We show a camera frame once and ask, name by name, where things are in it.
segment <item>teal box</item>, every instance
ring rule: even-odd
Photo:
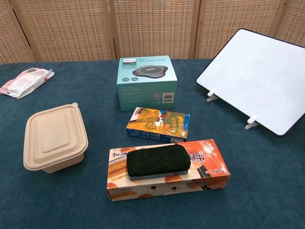
[[[117,88],[121,111],[176,106],[177,77],[169,56],[121,58]]]

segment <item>snack box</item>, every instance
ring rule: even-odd
[[[117,89],[121,111],[137,106],[175,108],[177,77],[169,56],[121,58]]]
[[[127,134],[165,143],[185,142],[190,115],[136,107],[126,127]]]
[[[111,149],[107,177],[108,198],[111,201],[118,201],[225,187],[231,174],[214,140],[178,144],[186,149],[190,157],[191,166],[187,174],[133,181],[127,173],[128,152],[169,144]]]

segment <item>whiteboard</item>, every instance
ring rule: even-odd
[[[305,48],[240,29],[196,82],[284,135],[305,113]]]

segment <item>plastic packet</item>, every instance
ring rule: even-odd
[[[48,79],[54,76],[52,69],[30,68],[21,72],[15,79],[6,82],[0,88],[0,94],[21,99],[32,93]]]

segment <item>sticker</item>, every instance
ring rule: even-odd
[[[161,94],[160,93],[155,93],[155,94],[153,94],[153,97],[154,97],[155,100],[158,100],[158,99],[161,98]]]
[[[162,103],[163,104],[172,104],[173,103],[174,93],[162,93]]]
[[[177,143],[177,142],[183,142],[182,140],[178,140],[178,139],[171,139],[171,143]]]
[[[134,62],[136,62],[135,58],[123,59],[123,63],[134,63]]]

